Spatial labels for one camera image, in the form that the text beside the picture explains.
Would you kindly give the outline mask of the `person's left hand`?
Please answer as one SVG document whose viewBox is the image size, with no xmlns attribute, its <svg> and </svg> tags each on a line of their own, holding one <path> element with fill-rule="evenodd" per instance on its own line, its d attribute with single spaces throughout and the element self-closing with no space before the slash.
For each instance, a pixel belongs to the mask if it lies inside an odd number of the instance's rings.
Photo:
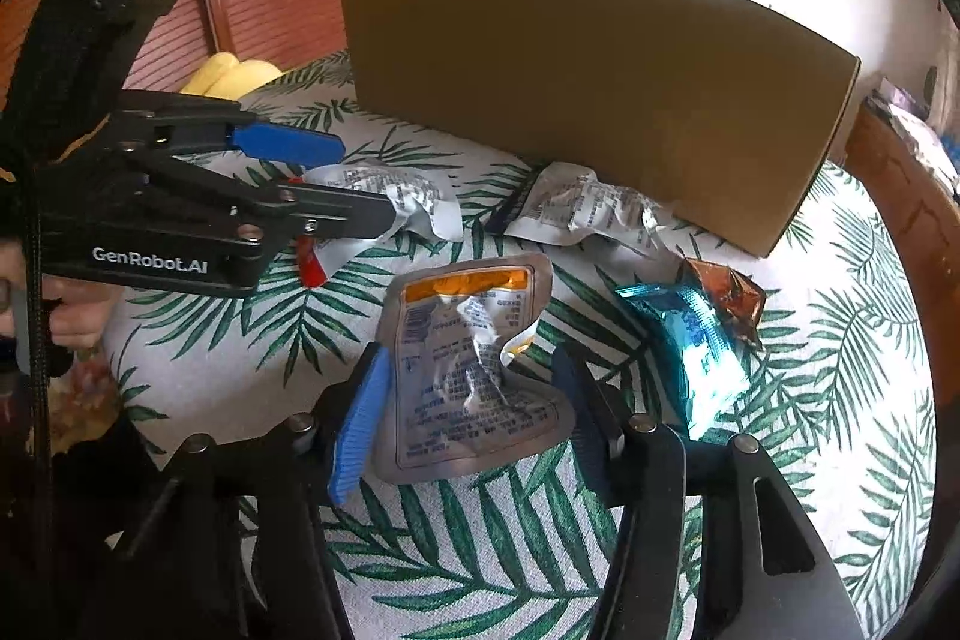
<svg viewBox="0 0 960 640">
<path fill-rule="evenodd" d="M 20 242 L 2 241 L 2 336 L 14 338 L 16 323 L 11 310 L 13 294 L 26 292 L 26 262 Z M 110 315 L 122 299 L 122 286 L 69 280 L 46 275 L 43 298 L 57 301 L 50 310 L 49 331 L 57 346 L 70 349 L 96 347 L 103 337 Z"/>
</svg>

